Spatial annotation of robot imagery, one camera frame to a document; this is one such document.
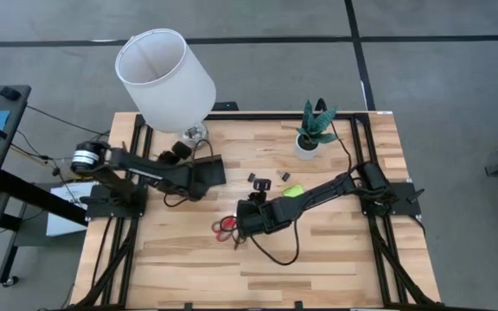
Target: white pot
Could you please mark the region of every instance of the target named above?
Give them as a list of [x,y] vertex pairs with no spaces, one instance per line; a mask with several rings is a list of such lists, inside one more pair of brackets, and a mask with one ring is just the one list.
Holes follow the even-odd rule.
[[313,150],[305,150],[299,146],[299,143],[297,143],[300,136],[301,134],[297,135],[297,137],[295,138],[295,154],[301,160],[311,160],[316,156],[316,153],[318,152],[318,146],[320,146],[320,144],[318,144]]

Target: potted plant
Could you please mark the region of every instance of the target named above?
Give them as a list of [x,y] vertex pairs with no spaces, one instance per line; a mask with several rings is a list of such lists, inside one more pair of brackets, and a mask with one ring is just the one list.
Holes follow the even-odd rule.
[[318,152],[320,143],[331,143],[337,140],[337,136],[332,133],[323,134],[335,117],[335,111],[326,110],[320,116],[315,117],[312,113],[310,101],[304,106],[303,123],[297,128],[297,139],[295,140],[295,153],[301,160],[310,160]]

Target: wooden tabletop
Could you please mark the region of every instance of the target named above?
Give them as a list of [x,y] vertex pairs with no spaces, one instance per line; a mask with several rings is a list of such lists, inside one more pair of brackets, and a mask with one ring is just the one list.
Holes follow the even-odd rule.
[[[133,112],[115,115],[109,137],[112,146],[130,144],[135,116]],[[408,178],[393,114],[370,112],[370,120],[386,177],[391,181]],[[347,170],[348,158],[340,144],[322,145],[315,159],[300,161],[293,151],[300,121],[216,120],[205,124],[214,153],[222,154],[227,184],[212,187],[199,202],[175,208],[167,208],[163,195],[150,189],[146,214],[139,222],[127,307],[183,308],[184,302],[193,302],[194,308],[292,308],[294,301],[303,301],[306,308],[382,306],[367,219],[353,195],[332,200],[300,218],[301,254],[290,266],[273,263],[251,241],[234,251],[233,241],[219,243],[211,231],[214,221],[233,214],[237,201],[252,191],[252,183],[247,181],[250,173],[272,180],[269,199],[298,183],[311,189]],[[336,120],[335,127],[355,161],[349,122]],[[360,132],[363,144],[364,130]],[[141,146],[144,133],[140,137]],[[155,159],[176,140],[175,135],[155,132],[150,158]],[[207,155],[205,147],[196,156]],[[287,182],[276,175],[279,169],[291,173]],[[421,228],[404,216],[392,217],[392,222],[401,263],[416,284],[438,301]],[[97,219],[88,226],[71,303],[90,289],[105,223],[106,219]],[[292,227],[256,239],[280,260],[293,257]],[[106,266],[111,240],[107,239],[100,267]],[[118,299],[122,269],[118,271],[112,302]],[[387,274],[392,300],[397,301],[390,268]]]

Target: white lamp shade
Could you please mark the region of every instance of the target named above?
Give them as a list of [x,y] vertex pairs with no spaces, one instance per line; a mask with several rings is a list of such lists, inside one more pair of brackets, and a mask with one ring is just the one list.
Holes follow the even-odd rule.
[[115,69],[155,130],[187,130],[213,109],[214,82],[174,30],[154,29],[131,38],[118,53]]

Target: lamp base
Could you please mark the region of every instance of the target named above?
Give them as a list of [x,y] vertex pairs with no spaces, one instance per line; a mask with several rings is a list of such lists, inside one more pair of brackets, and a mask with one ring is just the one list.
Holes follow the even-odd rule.
[[[185,130],[183,133],[180,133],[180,140],[182,143],[185,143],[191,149],[193,149],[197,142],[201,139],[208,139],[207,126],[203,123],[198,123],[195,126]],[[204,143],[200,143],[197,149],[202,148],[204,145]]]

